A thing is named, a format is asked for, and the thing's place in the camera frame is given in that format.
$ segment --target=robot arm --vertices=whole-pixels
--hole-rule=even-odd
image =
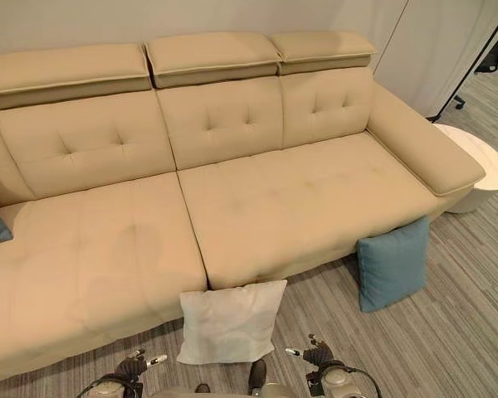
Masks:
[[[129,354],[109,373],[90,383],[76,398],[141,398],[144,385],[139,376],[150,367],[168,359],[166,355],[144,360],[144,349]]]
[[[309,334],[310,343],[315,346],[309,350],[298,350],[288,347],[286,354],[293,357],[302,357],[305,361],[318,367],[306,375],[308,388],[312,396],[325,396],[327,398],[363,397],[358,387],[349,379],[350,373],[362,373],[366,375],[376,388],[378,398],[382,398],[382,392],[377,382],[366,371],[346,366],[342,361],[334,359],[334,354],[324,341],[317,341],[314,334]]]

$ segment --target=white side table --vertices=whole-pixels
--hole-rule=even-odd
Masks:
[[[498,192],[498,152],[488,143],[466,131],[445,124],[434,124],[434,126],[467,151],[486,172],[486,176],[474,184],[474,189],[448,211],[466,213],[475,210]]]

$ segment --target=wall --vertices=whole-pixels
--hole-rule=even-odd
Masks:
[[[498,0],[409,0],[375,78],[437,115],[498,25]]]
[[[407,0],[0,0],[0,53],[220,30],[351,29],[383,50]]]

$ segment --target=white pillow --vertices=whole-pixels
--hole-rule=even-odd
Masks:
[[[177,360],[189,365],[254,362],[273,351],[271,334],[285,280],[243,288],[181,293],[184,342]]]

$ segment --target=headrest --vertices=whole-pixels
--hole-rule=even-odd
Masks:
[[[146,44],[157,88],[275,75],[281,60],[261,33],[210,32]]]
[[[374,46],[348,31],[278,33],[271,37],[281,53],[280,75],[367,66]]]
[[[107,44],[0,55],[0,109],[148,90],[137,44]]]

